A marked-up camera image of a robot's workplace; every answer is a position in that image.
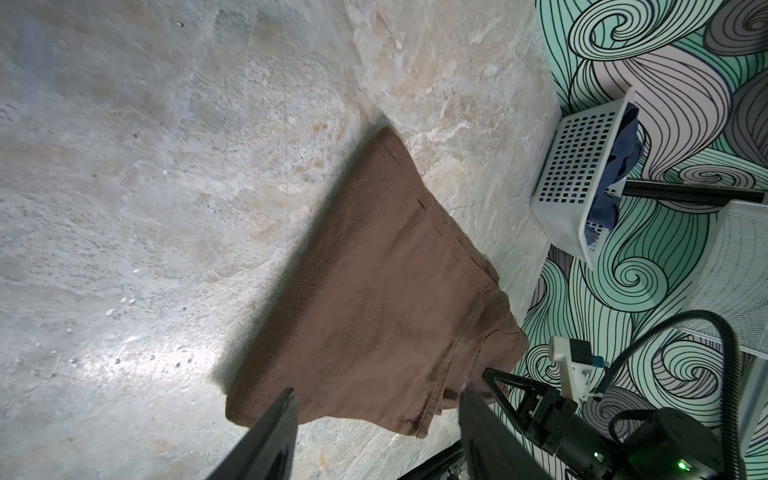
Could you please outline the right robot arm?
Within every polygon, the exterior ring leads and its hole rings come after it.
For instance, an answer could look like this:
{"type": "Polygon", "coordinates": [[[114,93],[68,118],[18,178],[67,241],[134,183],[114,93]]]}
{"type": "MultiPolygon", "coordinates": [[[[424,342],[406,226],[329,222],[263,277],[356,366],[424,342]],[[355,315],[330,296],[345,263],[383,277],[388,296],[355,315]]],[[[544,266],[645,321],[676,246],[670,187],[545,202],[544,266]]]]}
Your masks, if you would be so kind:
{"type": "Polygon", "coordinates": [[[637,351],[665,331],[693,320],[710,323],[723,348],[718,433],[680,410],[661,408],[621,411],[602,435],[577,415],[573,400],[545,383],[492,368],[484,371],[482,379],[513,429],[559,459],[574,479],[743,479],[742,361],[736,333],[720,315],[692,310],[657,324],[613,361],[592,392],[602,399],[637,351]]]}

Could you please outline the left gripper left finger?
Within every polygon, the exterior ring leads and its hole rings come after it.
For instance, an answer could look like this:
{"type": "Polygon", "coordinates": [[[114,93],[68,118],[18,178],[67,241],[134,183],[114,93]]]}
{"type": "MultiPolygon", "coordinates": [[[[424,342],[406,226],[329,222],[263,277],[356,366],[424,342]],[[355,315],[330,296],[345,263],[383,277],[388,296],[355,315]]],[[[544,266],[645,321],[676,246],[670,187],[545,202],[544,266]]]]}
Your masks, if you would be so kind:
{"type": "Polygon", "coordinates": [[[293,390],[287,388],[208,479],[289,479],[297,432],[298,405],[293,390]]]}

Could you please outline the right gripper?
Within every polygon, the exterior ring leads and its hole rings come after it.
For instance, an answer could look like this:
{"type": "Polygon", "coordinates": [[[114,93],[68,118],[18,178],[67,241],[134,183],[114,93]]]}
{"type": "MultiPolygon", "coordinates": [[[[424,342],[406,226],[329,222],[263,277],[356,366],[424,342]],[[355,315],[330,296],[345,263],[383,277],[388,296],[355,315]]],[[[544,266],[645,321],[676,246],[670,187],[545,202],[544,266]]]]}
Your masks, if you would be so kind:
{"type": "Polygon", "coordinates": [[[549,385],[494,368],[482,379],[502,413],[518,432],[567,466],[576,479],[629,479],[618,444],[576,413],[574,401],[549,385]]]}

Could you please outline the brown corduroy trousers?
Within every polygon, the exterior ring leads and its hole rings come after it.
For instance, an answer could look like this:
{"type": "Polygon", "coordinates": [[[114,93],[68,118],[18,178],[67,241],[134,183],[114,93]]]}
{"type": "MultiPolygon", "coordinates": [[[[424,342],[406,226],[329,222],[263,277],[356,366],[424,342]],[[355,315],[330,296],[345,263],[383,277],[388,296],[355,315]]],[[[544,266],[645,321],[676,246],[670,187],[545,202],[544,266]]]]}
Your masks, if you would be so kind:
{"type": "Polygon", "coordinates": [[[303,423],[358,419],[423,438],[466,383],[514,369],[528,345],[496,270],[384,128],[322,215],[225,414],[253,426],[289,388],[303,423]]]}

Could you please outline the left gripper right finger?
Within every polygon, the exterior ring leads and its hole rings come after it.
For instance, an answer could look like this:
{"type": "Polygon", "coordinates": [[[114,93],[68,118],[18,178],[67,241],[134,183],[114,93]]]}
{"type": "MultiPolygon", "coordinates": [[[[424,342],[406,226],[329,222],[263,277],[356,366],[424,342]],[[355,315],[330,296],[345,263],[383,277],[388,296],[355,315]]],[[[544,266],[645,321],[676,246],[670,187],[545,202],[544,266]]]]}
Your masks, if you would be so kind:
{"type": "Polygon", "coordinates": [[[472,388],[461,392],[459,426],[471,479],[550,479],[472,388]]]}

